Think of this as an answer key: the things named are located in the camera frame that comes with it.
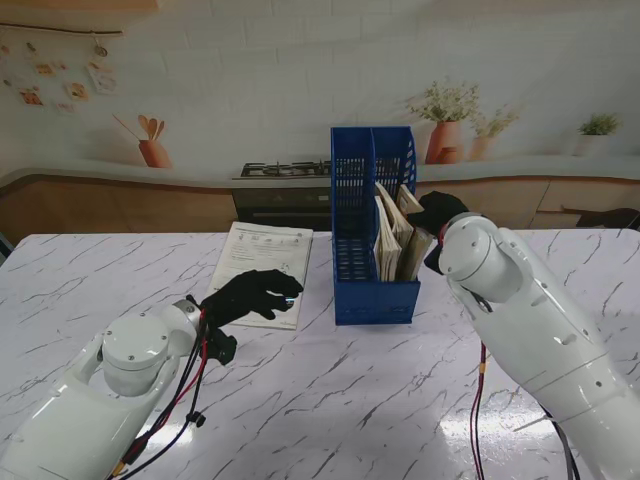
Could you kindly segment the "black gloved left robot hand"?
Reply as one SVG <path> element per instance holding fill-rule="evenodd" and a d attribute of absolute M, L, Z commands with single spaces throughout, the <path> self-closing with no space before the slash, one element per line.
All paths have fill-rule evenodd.
<path fill-rule="evenodd" d="M 279 312 L 291 309 L 287 299 L 296 299 L 303 286 L 279 270 L 251 270 L 233 277 L 220 290 L 200 303 L 204 318 L 212 329 L 256 313 L 274 320 Z"/>

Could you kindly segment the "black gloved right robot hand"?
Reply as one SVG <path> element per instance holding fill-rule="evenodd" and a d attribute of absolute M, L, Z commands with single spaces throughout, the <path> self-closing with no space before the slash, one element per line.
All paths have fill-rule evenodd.
<path fill-rule="evenodd" d="M 410 213 L 407 220 L 438 238 L 442 228 L 455 216 L 468 212 L 466 205 L 457 197 L 432 191 L 419 199 L 422 211 Z"/>

